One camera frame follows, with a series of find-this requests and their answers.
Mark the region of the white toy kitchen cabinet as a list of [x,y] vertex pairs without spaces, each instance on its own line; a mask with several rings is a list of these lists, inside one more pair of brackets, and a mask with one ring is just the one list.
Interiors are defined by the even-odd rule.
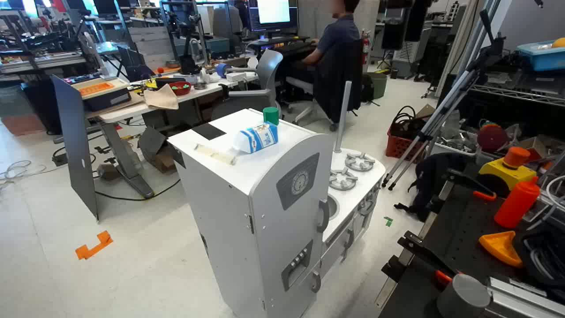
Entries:
[[333,140],[283,121],[280,142],[235,151],[264,122],[241,110],[168,140],[225,303],[237,318],[301,318],[317,299]]

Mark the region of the white blue milk carton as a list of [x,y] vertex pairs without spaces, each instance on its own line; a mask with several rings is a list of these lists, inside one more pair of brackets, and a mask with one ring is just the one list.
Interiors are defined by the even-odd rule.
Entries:
[[244,154],[257,154],[280,144],[280,129],[274,124],[260,124],[235,135],[234,147]]

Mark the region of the grey metal faucet pole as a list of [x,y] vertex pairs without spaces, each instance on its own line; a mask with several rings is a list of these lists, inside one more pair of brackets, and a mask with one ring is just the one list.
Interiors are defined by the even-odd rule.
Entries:
[[343,92],[343,103],[341,103],[341,117],[340,117],[340,128],[338,128],[338,140],[336,140],[336,152],[341,152],[343,145],[343,135],[345,135],[345,124],[347,124],[347,114],[350,106],[350,98],[352,98],[352,80],[345,82],[345,92]]

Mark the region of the white toy stove unit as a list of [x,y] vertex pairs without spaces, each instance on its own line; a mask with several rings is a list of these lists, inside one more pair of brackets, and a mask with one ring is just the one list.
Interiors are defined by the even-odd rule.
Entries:
[[354,244],[370,228],[385,167],[370,154],[343,149],[333,156],[331,221],[324,232],[324,255],[317,273],[329,273],[348,258]]

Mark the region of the grey office chair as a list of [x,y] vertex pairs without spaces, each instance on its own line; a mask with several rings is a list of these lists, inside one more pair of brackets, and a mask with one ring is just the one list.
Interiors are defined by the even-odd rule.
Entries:
[[278,68],[283,55],[274,50],[265,50],[255,69],[234,68],[227,73],[232,82],[225,106],[228,110],[253,108],[262,112],[267,106],[278,106]]

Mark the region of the seated person in dark shirt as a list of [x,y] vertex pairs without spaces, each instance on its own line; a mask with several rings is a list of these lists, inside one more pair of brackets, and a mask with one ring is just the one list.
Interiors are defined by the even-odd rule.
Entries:
[[334,126],[340,124],[347,69],[361,43],[354,13],[361,0],[333,0],[334,23],[325,27],[322,39],[304,64],[313,71],[315,99]]

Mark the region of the grey tripod legs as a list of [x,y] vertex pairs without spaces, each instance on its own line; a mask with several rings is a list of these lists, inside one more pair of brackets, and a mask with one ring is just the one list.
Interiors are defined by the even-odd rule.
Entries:
[[398,159],[394,168],[385,175],[382,186],[393,191],[396,184],[403,179],[408,168],[419,159],[426,147],[435,140],[444,122],[458,110],[463,98],[468,94],[472,85],[481,78],[481,75],[493,64],[504,50],[504,38],[493,36],[490,11],[481,11],[483,32],[490,38],[490,46],[479,52],[479,57],[470,62],[465,73],[454,82],[449,94],[437,106],[435,114],[430,117],[426,126],[410,144],[410,147]]

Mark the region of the red basket bag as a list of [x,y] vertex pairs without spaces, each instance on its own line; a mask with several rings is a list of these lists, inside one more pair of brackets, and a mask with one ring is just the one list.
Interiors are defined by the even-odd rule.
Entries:
[[387,158],[401,158],[405,151],[412,145],[414,138],[417,136],[417,133],[412,129],[415,115],[417,112],[414,106],[403,106],[396,114],[387,131]]

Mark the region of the computer monitor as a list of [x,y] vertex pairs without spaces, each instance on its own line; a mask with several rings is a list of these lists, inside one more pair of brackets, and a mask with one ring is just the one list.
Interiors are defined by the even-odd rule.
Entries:
[[288,23],[290,0],[258,0],[258,16],[262,23]]

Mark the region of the black backpack on floor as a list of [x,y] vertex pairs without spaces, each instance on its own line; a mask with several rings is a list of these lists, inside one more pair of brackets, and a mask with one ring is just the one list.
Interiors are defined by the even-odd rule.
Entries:
[[463,172],[468,165],[468,158],[461,154],[435,154],[426,158],[415,167],[415,181],[410,189],[417,189],[417,197],[412,205],[396,204],[398,211],[408,212],[419,221],[426,221],[431,212],[442,209],[444,200],[440,193],[446,186],[446,174],[449,170]]

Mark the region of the cluttered work desk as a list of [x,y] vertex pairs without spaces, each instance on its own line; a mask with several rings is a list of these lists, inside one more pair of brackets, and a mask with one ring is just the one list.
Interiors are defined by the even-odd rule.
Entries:
[[147,80],[126,83],[131,96],[128,103],[101,112],[87,112],[87,119],[96,121],[101,126],[119,159],[119,172],[129,186],[147,200],[154,198],[156,193],[138,174],[135,156],[129,147],[119,140],[117,126],[133,117],[151,119],[152,115],[181,115],[188,105],[197,108],[200,119],[205,119],[202,108],[227,99],[232,82],[227,80],[227,75],[221,76],[220,73],[209,75],[207,71],[202,71],[198,75],[175,73],[165,78],[154,78],[152,89],[147,87]]

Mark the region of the orange box on desk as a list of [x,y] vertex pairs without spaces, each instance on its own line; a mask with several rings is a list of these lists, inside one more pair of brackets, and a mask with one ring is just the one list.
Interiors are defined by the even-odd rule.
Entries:
[[131,99],[128,83],[121,78],[76,83],[75,91],[80,92],[89,112],[114,108]]

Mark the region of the dark red ball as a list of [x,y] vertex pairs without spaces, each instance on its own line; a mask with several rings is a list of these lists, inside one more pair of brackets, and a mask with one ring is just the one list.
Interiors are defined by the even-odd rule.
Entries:
[[477,144],[486,152],[497,152],[509,142],[509,135],[498,124],[484,124],[479,129]]

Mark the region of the dark grey standing panel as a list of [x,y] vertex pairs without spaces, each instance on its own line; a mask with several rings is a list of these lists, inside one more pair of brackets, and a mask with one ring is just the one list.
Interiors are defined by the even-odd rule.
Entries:
[[62,78],[52,78],[55,99],[64,135],[66,156],[69,165],[71,188],[89,207],[94,218],[99,218],[99,204],[94,184],[87,117],[82,96]]

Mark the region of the grey cylinder cup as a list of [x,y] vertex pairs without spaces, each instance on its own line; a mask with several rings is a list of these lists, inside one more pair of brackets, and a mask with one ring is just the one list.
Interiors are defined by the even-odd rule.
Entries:
[[456,274],[437,299],[442,318],[479,318],[491,304],[486,285],[468,274]]

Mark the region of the yellow emergency stop button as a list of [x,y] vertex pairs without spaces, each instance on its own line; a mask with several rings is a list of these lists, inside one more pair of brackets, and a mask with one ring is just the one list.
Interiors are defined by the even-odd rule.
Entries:
[[530,151],[523,147],[511,147],[500,159],[486,163],[481,170],[481,177],[497,177],[509,191],[521,182],[530,182],[537,177],[537,172],[528,168]]

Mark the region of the orange triangular piece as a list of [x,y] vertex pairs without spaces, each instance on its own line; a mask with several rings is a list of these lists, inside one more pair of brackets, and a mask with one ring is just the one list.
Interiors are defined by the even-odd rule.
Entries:
[[514,248],[514,239],[516,239],[514,232],[497,232],[497,234],[483,235],[479,239],[479,244],[483,246],[484,251],[488,251],[498,262],[514,269],[521,269],[523,260]]

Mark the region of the orange plastic cylinder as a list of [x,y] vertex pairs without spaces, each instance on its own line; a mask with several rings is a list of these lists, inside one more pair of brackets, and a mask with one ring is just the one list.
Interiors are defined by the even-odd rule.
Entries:
[[495,214],[495,223],[504,228],[516,228],[539,197],[541,188],[536,182],[518,184]]

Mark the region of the blue plastic bin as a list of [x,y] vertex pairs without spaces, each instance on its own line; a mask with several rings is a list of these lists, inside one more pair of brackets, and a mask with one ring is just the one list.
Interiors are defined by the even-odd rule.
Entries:
[[528,61],[528,66],[537,73],[564,71],[565,48],[557,48],[553,43],[528,43],[516,48]]

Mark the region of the orange floor bracket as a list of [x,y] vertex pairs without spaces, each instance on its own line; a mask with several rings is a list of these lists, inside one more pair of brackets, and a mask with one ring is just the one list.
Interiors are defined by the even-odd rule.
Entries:
[[96,246],[80,246],[75,250],[76,258],[78,260],[91,260],[92,257],[96,257],[98,253],[101,253],[105,248],[108,248],[114,242],[114,237],[110,235],[110,232],[101,232],[98,235],[98,244]]

